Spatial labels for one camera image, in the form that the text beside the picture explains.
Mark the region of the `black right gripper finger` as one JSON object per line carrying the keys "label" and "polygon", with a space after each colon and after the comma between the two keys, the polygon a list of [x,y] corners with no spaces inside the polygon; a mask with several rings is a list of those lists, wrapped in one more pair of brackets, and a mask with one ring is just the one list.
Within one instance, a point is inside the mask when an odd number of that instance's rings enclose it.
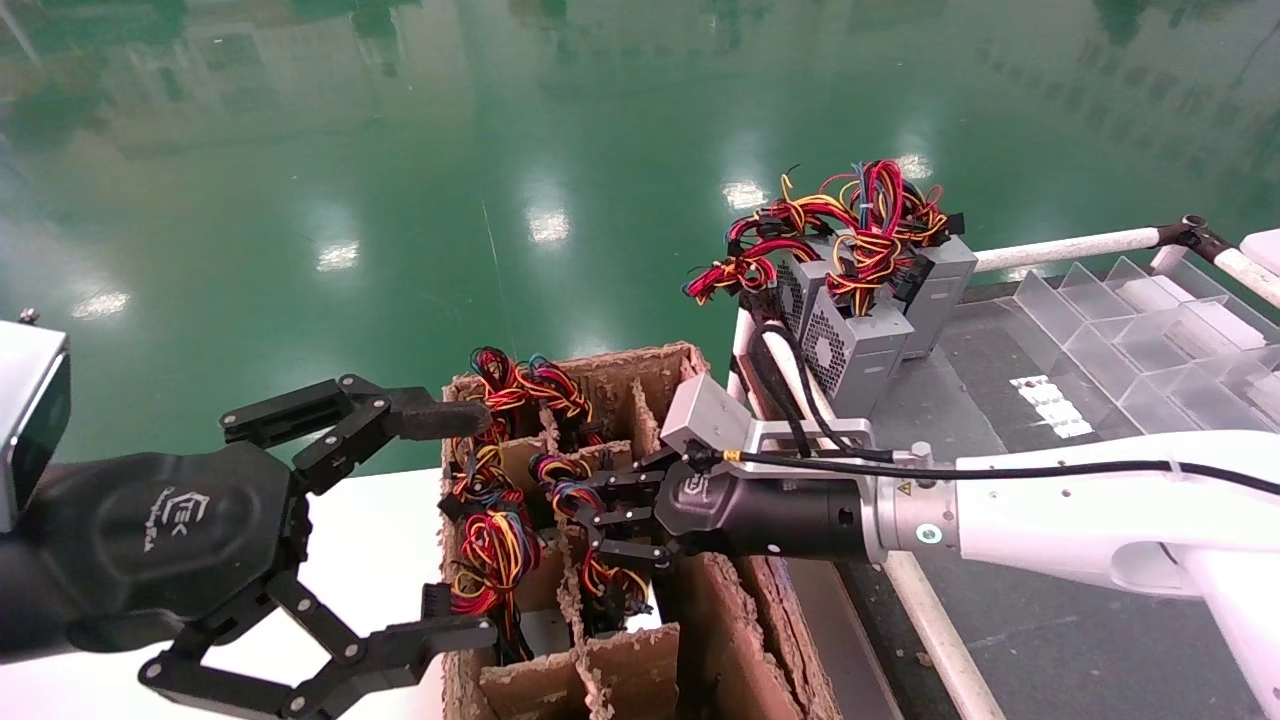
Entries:
{"label": "black right gripper finger", "polygon": [[667,571],[685,555],[685,547],[658,523],[653,509],[581,509],[580,527],[588,534],[590,557],[607,568]]}
{"label": "black right gripper finger", "polygon": [[580,483],[588,498],[580,502],[579,516],[653,516],[662,492],[690,477],[690,470],[684,455],[675,450],[660,450],[621,468],[598,469]]}

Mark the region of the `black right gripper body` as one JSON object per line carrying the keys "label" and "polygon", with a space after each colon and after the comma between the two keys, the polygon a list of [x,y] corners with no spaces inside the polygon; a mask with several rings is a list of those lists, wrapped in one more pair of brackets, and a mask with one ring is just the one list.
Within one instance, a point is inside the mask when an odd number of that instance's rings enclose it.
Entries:
{"label": "black right gripper body", "polygon": [[677,465],[655,497],[655,520],[685,553],[869,559],[852,478],[741,478]]}

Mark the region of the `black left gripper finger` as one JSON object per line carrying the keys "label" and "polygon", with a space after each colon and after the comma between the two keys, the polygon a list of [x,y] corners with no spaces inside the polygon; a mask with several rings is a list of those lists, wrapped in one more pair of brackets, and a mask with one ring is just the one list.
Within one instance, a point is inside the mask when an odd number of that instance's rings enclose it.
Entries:
{"label": "black left gripper finger", "polygon": [[[216,644],[284,611],[329,656],[298,685],[204,666]],[[173,644],[146,662],[138,680],[177,705],[241,719],[338,719],[365,696],[417,685],[442,653],[493,644],[484,619],[454,615],[448,588],[422,588],[422,616],[358,637],[292,571],[276,573],[239,592],[215,614],[187,624]]]}
{"label": "black left gripper finger", "polygon": [[293,457],[291,495],[324,495],[393,439],[468,438],[492,427],[481,401],[440,401],[421,386],[384,388],[342,375],[233,409],[220,420],[227,443],[262,450],[316,434]]}

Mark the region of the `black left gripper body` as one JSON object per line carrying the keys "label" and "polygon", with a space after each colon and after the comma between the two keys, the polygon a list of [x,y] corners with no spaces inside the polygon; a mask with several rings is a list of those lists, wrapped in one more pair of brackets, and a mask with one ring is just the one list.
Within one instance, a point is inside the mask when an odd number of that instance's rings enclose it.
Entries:
{"label": "black left gripper body", "polygon": [[252,445],[52,466],[35,492],[35,647],[133,651],[305,557],[308,502]]}

